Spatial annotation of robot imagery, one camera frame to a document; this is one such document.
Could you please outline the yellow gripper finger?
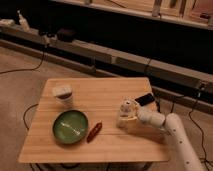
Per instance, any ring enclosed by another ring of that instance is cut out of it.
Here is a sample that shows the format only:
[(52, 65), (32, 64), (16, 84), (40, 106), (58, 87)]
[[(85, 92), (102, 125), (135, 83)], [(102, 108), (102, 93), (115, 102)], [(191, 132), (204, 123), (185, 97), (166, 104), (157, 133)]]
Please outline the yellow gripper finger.
[(125, 116), (125, 117), (122, 117), (122, 116), (119, 116), (118, 117), (118, 120), (119, 121), (124, 121), (124, 122), (131, 122), (131, 121), (134, 121), (134, 120), (137, 120), (137, 117), (136, 116)]

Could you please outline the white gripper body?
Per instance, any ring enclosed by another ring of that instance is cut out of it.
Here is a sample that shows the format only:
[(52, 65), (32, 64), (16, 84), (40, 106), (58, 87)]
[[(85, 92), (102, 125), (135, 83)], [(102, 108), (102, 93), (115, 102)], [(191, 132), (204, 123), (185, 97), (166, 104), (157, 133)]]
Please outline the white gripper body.
[(144, 124), (155, 126), (154, 114), (155, 112), (147, 107), (137, 107), (136, 116)]

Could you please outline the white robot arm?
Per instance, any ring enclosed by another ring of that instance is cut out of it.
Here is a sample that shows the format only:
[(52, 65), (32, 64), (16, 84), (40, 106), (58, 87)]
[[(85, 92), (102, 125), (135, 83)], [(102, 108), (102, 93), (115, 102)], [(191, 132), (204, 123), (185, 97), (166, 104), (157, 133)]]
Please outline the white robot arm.
[(128, 133), (138, 134), (145, 125), (168, 132), (173, 138), (185, 171), (204, 171), (177, 114), (164, 115), (148, 107), (126, 101), (120, 106), (116, 125)]

